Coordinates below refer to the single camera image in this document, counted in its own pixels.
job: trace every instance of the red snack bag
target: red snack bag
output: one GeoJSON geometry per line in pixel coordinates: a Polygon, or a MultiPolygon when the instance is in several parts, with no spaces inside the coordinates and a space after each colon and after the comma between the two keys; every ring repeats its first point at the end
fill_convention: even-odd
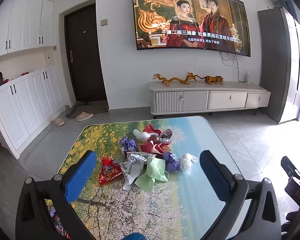
{"type": "Polygon", "coordinates": [[[144,128],[143,131],[144,131],[144,132],[147,132],[147,133],[152,133],[152,132],[154,132],[154,133],[157,133],[158,135],[160,135],[161,133],[163,133],[162,130],[158,130],[158,129],[154,128],[154,126],[153,126],[152,124],[148,124],[148,125],[144,128]]]}
{"type": "Polygon", "coordinates": [[[100,186],[122,177],[120,165],[112,157],[102,157],[102,169],[99,175],[100,186]]]}

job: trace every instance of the dragon figurine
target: dragon figurine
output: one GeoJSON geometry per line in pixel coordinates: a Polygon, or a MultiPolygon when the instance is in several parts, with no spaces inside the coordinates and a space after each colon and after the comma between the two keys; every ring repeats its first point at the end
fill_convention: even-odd
{"type": "Polygon", "coordinates": [[[187,74],[187,76],[186,76],[186,78],[185,78],[184,80],[182,80],[182,79],[180,79],[180,78],[177,78],[177,77],[173,77],[173,78],[170,78],[170,79],[168,80],[168,79],[166,79],[165,77],[162,77],[160,74],[154,74],[154,75],[153,75],[153,79],[159,79],[159,80],[162,80],[162,83],[166,84],[167,87],[170,86],[170,84],[171,84],[171,82],[172,82],[173,80],[179,81],[180,83],[182,83],[182,84],[187,84],[187,85],[190,85],[190,83],[188,82],[189,80],[194,79],[194,80],[196,81],[195,75],[194,75],[192,72],[187,72],[186,74],[187,74]]]}
{"type": "Polygon", "coordinates": [[[222,76],[215,76],[215,77],[211,77],[211,76],[205,76],[205,77],[200,77],[198,75],[195,75],[196,77],[200,78],[200,79],[204,79],[205,82],[207,82],[209,85],[212,85],[213,83],[219,83],[219,84],[223,84],[223,77],[222,76]]]}

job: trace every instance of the blue curtain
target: blue curtain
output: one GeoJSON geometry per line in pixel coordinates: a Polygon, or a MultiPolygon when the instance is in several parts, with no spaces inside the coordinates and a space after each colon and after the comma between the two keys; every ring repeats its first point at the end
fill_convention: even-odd
{"type": "Polygon", "coordinates": [[[280,7],[285,8],[296,21],[298,21],[296,9],[294,8],[294,4],[292,0],[275,0],[275,1],[280,7]]]}

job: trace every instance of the wall-mounted television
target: wall-mounted television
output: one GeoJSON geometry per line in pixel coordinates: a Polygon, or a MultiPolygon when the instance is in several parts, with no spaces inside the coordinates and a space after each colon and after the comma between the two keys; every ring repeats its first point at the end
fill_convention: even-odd
{"type": "Polygon", "coordinates": [[[250,57],[239,0],[132,0],[137,50],[210,49],[250,57]]]}

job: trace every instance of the power cord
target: power cord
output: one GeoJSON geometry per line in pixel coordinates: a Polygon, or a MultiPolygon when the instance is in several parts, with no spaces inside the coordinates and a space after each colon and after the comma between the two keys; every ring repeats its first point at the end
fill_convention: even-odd
{"type": "Polygon", "coordinates": [[[222,52],[220,51],[219,53],[220,53],[220,56],[221,56],[222,63],[223,63],[225,66],[230,67],[230,66],[233,66],[233,64],[234,64],[235,61],[237,62],[238,82],[245,83],[245,81],[241,81],[241,80],[240,80],[240,77],[239,77],[239,76],[241,76],[241,73],[240,73],[240,71],[239,71],[239,62],[238,62],[238,59],[237,59],[237,54],[235,54],[235,55],[233,56],[233,58],[231,58],[231,55],[227,52],[226,55],[227,55],[227,58],[228,58],[228,59],[224,59],[224,58],[223,58],[223,55],[222,55],[222,52]],[[233,62],[232,62],[231,65],[227,65],[227,64],[225,64],[225,62],[224,62],[224,61],[231,61],[231,60],[233,60],[233,62]]]}

